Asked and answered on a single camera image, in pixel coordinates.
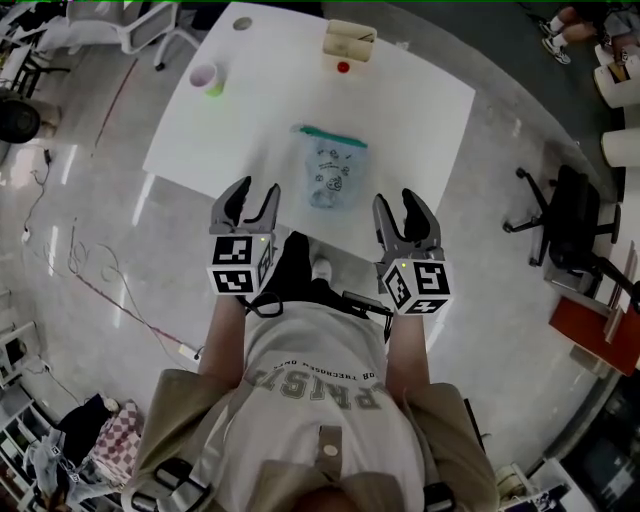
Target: red cable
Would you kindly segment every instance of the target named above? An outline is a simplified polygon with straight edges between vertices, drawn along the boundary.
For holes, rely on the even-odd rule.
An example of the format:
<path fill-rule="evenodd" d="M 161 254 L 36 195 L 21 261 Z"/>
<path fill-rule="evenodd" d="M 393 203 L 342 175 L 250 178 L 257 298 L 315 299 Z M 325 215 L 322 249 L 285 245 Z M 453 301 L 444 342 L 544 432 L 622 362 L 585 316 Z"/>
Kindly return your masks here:
<path fill-rule="evenodd" d="M 185 345 L 185 343 L 183 343 L 182 341 L 180 341 L 178 338 L 176 338 L 175 336 L 171 336 L 171 334 L 167 334 L 166 332 L 164 332 L 162 329 L 158 329 L 157 327 L 154 327 L 152 325 L 149 325 L 148 323 L 146 323 L 145 321 L 143 321 L 141 318 L 137 317 L 136 315 L 134 315 L 131 311 L 129 311 L 127 308 L 122 307 L 120 304 L 118 304 L 116 301 L 114 301 L 111 297 L 109 297 L 106 293 L 102 292 L 101 290 L 98 290 L 95 286 L 93 286 L 89 281 L 85 280 L 81 275 L 79 274 L 74 274 L 74 276 L 76 276 L 81 283 L 83 283 L 85 286 L 88 286 L 89 289 L 91 289 L 92 291 L 94 291 L 95 293 L 97 293 L 98 295 L 100 295 L 103 299 L 105 299 L 106 301 L 110 302 L 111 304 L 113 304 L 115 307 L 117 307 L 119 310 L 123 311 L 124 313 L 126 313 L 127 315 L 129 315 L 131 318 L 133 318 L 134 320 L 137 320 L 138 322 L 140 322 L 141 324 L 146 325 L 147 327 L 149 327 L 149 329 L 151 329 L 152 331 L 156 332 L 157 334 L 160 334 L 161 336 L 164 336 L 165 338 L 167 338 L 168 340 L 174 341 L 176 343 L 178 343 L 179 345 Z"/>

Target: cup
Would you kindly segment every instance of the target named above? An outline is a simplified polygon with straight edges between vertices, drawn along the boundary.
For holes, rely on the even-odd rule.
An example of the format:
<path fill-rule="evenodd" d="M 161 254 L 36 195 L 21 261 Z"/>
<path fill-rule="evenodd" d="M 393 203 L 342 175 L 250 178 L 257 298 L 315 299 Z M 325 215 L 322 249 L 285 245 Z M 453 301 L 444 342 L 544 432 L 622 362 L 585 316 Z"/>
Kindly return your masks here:
<path fill-rule="evenodd" d="M 189 83 L 192 87 L 208 96 L 220 96 L 224 82 L 220 70 L 215 64 L 200 64 L 191 70 Z"/>

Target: white pillar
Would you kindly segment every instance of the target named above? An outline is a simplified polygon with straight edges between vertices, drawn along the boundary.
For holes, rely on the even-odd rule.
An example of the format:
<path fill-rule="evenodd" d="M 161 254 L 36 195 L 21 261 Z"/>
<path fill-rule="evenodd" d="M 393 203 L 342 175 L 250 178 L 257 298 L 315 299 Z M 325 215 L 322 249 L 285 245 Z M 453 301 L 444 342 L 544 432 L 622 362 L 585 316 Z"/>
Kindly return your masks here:
<path fill-rule="evenodd" d="M 611 167 L 640 167 L 640 128 L 606 132 L 602 152 Z"/>

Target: black office chair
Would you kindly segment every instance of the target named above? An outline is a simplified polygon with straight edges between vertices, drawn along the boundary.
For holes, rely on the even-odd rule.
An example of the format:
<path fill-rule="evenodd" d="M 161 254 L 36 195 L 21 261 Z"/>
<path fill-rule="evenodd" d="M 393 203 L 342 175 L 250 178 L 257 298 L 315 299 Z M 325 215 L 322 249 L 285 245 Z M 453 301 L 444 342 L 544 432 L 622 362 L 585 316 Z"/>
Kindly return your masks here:
<path fill-rule="evenodd" d="M 540 255 L 538 259 L 531 258 L 529 265 L 541 266 L 548 249 L 551 261 L 559 269 L 589 272 L 597 278 L 604 274 L 611 278 L 631 296 L 634 309 L 640 313 L 640 281 L 633 284 L 608 259 L 592 252 L 597 235 L 611 233 L 611 242 L 617 242 L 620 206 L 616 205 L 615 219 L 611 224 L 598 226 L 600 195 L 585 174 L 579 174 L 567 165 L 560 167 L 558 179 L 549 182 L 555 187 L 550 204 L 527 171 L 519 168 L 516 176 L 527 180 L 542 214 L 519 226 L 505 222 L 502 229 L 507 233 L 517 233 L 542 226 Z"/>

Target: office chair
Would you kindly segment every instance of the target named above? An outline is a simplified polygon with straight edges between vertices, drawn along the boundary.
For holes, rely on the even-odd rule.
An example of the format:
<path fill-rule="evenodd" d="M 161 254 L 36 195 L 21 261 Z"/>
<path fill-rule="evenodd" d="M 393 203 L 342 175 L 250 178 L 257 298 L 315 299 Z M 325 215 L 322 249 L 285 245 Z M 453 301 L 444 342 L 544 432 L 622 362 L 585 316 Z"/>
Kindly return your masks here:
<path fill-rule="evenodd" d="M 631 296 L 634 309 L 640 313 L 640 281 L 633 284 L 608 259 L 592 252 L 598 235 L 611 233 L 611 243 L 617 242 L 620 206 L 616 205 L 615 219 L 611 224 L 598 226 L 600 195 L 585 174 L 579 174 L 567 165 L 560 167 L 558 178 L 549 182 L 555 187 L 549 204 L 527 171 L 519 168 L 516 176 L 527 180 L 542 214 L 519 226 L 507 221 L 502 229 L 507 233 L 518 233 L 542 226 L 540 255 L 538 259 L 531 258 L 529 265 L 541 266 L 548 249 L 551 261 L 559 269 L 589 272 L 596 278 L 604 274 L 611 278 Z"/>
<path fill-rule="evenodd" d="M 157 2 L 148 12 L 138 17 L 142 3 L 125 8 L 125 2 L 69 2 L 67 18 L 69 23 L 83 21 L 103 22 L 114 30 L 120 40 L 122 51 L 128 55 L 138 53 L 144 47 L 165 35 L 153 59 L 156 71 L 164 69 L 164 54 L 174 37 L 181 37 L 196 50 L 200 42 L 178 26 L 180 4 Z"/>

